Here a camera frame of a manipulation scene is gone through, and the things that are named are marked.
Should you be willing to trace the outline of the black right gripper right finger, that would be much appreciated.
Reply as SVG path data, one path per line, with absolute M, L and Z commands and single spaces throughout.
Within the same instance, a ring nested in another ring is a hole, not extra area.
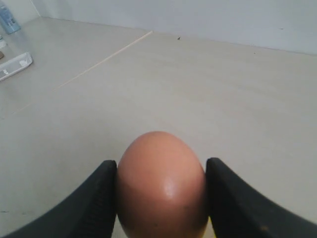
M 209 217 L 217 238 L 315 238 L 316 224 L 255 190 L 221 159 L 206 162 Z

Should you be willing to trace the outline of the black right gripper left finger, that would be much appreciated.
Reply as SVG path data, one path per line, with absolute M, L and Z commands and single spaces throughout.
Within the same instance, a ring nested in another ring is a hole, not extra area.
M 115 217 L 114 160 L 103 161 L 67 198 L 8 238 L 109 238 Z

